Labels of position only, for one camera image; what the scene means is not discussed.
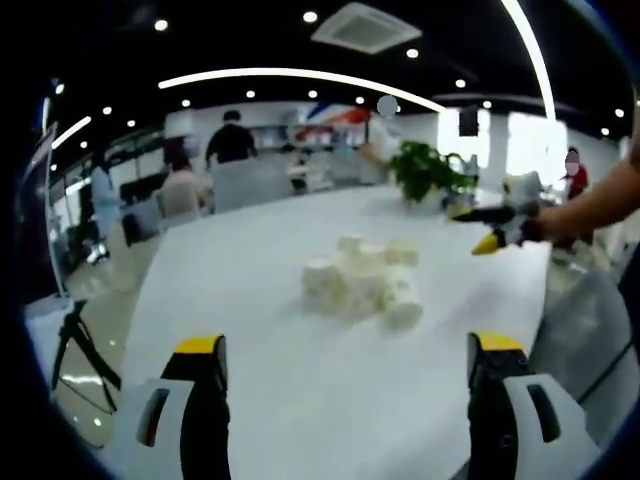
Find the floor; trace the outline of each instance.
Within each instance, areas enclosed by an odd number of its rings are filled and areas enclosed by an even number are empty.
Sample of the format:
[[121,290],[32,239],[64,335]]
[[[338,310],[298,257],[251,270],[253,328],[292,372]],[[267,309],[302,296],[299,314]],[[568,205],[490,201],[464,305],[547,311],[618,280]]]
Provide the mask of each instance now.
[[[144,277],[159,247],[161,238],[155,237],[133,245],[136,267]],[[578,257],[584,263],[607,267],[607,259],[598,249],[583,248]],[[105,278],[105,264],[83,265],[67,280],[67,287],[74,299],[87,299],[82,312],[96,348],[116,372],[121,371],[125,340],[133,315],[138,292],[120,294],[111,291]],[[581,276],[579,269],[562,262],[551,262],[547,277],[546,303],[552,304]],[[99,448],[112,434],[109,406],[105,401],[100,379],[95,375],[77,345],[70,342],[62,369],[62,381],[55,391],[56,399],[89,446]],[[118,404],[118,392],[110,388]]]

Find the recessed light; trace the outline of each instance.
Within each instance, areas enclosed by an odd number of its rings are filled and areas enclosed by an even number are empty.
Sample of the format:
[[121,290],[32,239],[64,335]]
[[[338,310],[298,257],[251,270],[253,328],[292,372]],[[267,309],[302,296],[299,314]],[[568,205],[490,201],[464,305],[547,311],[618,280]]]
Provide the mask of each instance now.
[[159,32],[164,32],[169,26],[169,22],[166,20],[157,20],[153,28],[155,28]]
[[307,23],[313,23],[318,20],[318,14],[316,12],[306,12],[302,19]]

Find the tripod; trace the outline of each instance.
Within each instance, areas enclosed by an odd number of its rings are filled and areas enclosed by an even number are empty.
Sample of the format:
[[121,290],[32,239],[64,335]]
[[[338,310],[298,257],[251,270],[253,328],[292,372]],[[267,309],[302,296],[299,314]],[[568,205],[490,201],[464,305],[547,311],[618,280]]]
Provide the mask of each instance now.
[[64,324],[60,328],[60,346],[58,347],[58,353],[56,354],[56,360],[53,366],[53,379],[51,382],[52,391],[56,389],[58,380],[60,378],[60,368],[62,366],[62,359],[67,349],[69,340],[75,340],[78,347],[87,358],[93,369],[96,371],[101,380],[102,390],[104,396],[111,407],[112,411],[116,411],[116,404],[113,401],[113,397],[107,388],[106,381],[108,380],[116,389],[120,390],[122,386],[122,380],[120,376],[113,371],[113,369],[104,361],[96,350],[95,343],[89,329],[82,321],[80,312],[87,304],[86,300],[76,302],[73,311],[69,312],[64,318]]

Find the person in red shirt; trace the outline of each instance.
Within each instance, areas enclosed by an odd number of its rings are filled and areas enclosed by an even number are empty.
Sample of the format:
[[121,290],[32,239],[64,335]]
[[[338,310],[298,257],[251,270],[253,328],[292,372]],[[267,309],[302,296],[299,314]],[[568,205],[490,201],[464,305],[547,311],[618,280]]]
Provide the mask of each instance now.
[[568,198],[571,200],[589,187],[589,175],[587,174],[587,167],[580,162],[580,154],[575,147],[569,147],[564,163],[567,174],[562,179],[570,182]]

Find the man in black shirt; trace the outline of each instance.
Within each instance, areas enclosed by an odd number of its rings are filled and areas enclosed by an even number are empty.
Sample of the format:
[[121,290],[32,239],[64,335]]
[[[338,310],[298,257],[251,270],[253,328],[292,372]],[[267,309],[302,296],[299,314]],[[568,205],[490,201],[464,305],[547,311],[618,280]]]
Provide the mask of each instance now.
[[222,117],[224,125],[213,134],[207,146],[205,162],[207,168],[211,166],[211,155],[217,155],[218,163],[246,160],[249,155],[256,156],[253,135],[248,128],[238,125],[240,112],[229,110]]

